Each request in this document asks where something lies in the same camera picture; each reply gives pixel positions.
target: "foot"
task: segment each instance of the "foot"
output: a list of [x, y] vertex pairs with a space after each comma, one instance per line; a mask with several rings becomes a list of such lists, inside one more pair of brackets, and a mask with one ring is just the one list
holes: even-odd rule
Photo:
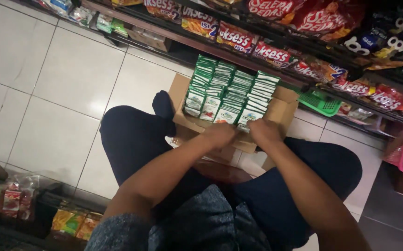
[[172, 122], [174, 112], [172, 110], [172, 103], [169, 94], [165, 91], [157, 92], [152, 102], [152, 108], [155, 115], [164, 118], [169, 123], [169, 131], [166, 136], [175, 136], [175, 124]]

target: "dark pants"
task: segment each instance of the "dark pants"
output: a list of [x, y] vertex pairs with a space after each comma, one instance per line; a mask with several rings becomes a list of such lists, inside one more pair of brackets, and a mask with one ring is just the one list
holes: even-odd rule
[[[149, 161], [172, 149], [165, 141], [170, 122], [130, 106], [117, 106], [101, 121], [101, 139], [118, 185]], [[358, 185], [362, 168], [358, 157], [340, 145], [286, 138], [286, 145], [312, 168], [342, 199]], [[176, 188], [153, 209], [160, 220], [212, 182], [191, 168]], [[245, 201], [272, 247], [283, 243], [301, 247], [312, 234], [296, 208], [277, 168], [253, 180], [231, 185], [238, 201]]]

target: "person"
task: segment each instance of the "person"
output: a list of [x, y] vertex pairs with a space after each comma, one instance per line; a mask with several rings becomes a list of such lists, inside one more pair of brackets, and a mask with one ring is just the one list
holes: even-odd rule
[[173, 149], [169, 95], [153, 101], [155, 115], [111, 108], [101, 140], [120, 188], [86, 250], [259, 250], [303, 246], [316, 233], [321, 251], [370, 250], [343, 201], [358, 185], [358, 157], [335, 144], [287, 137], [265, 119], [249, 122], [254, 142], [274, 163], [265, 174], [223, 192], [193, 164], [230, 144], [226, 123]]

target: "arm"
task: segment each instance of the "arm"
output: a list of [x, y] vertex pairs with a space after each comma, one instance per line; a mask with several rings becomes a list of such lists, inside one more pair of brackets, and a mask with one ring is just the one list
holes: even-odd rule
[[229, 124], [213, 124], [187, 143], [154, 158], [120, 186], [103, 219], [123, 213], [150, 218], [150, 209], [160, 203], [190, 167], [206, 153], [229, 144], [236, 131]]
[[317, 233], [321, 251], [369, 251], [357, 222], [332, 189], [281, 140], [277, 125], [249, 122], [251, 135], [276, 164], [297, 209]]

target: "hand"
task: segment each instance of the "hand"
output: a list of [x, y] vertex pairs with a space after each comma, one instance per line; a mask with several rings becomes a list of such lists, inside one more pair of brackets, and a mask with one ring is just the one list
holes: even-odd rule
[[262, 149], [281, 142], [280, 132], [275, 122], [266, 119], [248, 120], [247, 126], [254, 142]]
[[212, 149], [229, 145], [238, 134], [238, 130], [228, 123], [214, 123], [206, 128], [200, 136], [204, 137]]

